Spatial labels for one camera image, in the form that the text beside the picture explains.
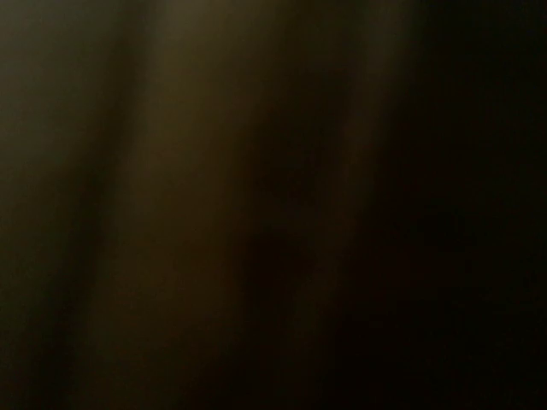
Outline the brown paper bag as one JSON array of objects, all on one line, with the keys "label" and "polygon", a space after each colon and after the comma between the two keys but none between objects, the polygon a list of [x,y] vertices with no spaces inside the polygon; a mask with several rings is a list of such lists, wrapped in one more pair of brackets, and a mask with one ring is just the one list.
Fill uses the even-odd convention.
[{"label": "brown paper bag", "polygon": [[4,409],[543,409],[543,1],[4,1]]}]

